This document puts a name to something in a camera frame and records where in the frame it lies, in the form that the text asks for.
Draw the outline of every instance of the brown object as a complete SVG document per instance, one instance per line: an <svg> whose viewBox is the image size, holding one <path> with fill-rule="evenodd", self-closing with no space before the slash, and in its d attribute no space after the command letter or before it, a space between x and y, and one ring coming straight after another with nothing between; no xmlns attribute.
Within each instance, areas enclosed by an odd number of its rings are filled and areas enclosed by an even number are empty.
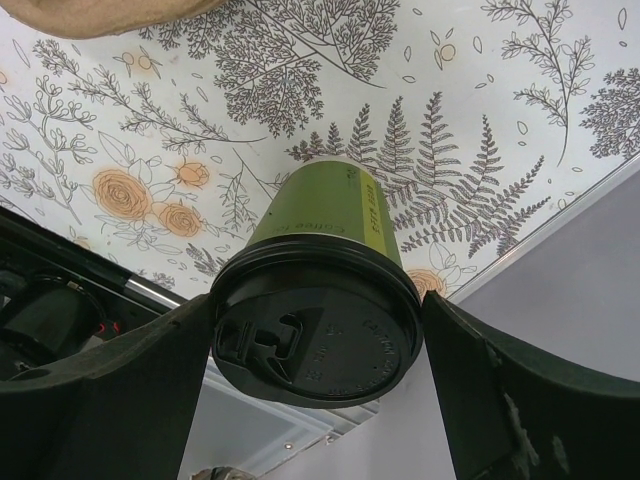
<svg viewBox="0 0 640 480"><path fill-rule="evenodd" d="M0 0L9 15L63 38L95 38L194 17L226 0Z"/></svg>

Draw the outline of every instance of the black device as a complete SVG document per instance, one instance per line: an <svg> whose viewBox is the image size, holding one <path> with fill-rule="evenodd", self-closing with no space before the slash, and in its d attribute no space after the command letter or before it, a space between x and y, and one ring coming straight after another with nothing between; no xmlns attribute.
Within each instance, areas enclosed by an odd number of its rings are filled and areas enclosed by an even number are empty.
<svg viewBox="0 0 640 480"><path fill-rule="evenodd" d="M0 296L0 478L174 480L220 336L215 289L183 303L0 209ZM635 477L639 383L435 293L421 323L459 480ZM78 353L91 336L105 341Z"/></svg>

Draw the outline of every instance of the floral tablecloth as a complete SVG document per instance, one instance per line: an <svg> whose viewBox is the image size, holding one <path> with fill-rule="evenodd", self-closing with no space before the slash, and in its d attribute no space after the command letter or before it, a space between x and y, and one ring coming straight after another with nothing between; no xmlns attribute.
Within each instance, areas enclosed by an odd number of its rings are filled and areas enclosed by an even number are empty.
<svg viewBox="0 0 640 480"><path fill-rule="evenodd" d="M639 24L629 0L238 0L70 41L0 12L0 205L192 297L292 171L346 155L448 295L638 152Z"/></svg>

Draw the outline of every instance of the green paper cup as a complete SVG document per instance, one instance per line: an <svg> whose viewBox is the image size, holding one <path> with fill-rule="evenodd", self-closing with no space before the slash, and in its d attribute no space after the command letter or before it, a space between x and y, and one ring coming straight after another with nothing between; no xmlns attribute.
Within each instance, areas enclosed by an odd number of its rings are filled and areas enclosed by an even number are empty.
<svg viewBox="0 0 640 480"><path fill-rule="evenodd" d="M422 342L384 193L358 164L322 157L281 187L212 287L214 359L249 395L337 408L392 389Z"/></svg>

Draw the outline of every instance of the black plastic lid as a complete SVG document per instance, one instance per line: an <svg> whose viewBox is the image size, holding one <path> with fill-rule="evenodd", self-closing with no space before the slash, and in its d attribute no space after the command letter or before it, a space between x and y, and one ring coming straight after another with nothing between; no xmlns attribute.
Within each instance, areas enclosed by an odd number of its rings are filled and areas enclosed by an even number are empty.
<svg viewBox="0 0 640 480"><path fill-rule="evenodd" d="M240 391L309 408L379 398L422 344L418 293L402 269L350 240L288 235L252 245L212 287L213 354Z"/></svg>

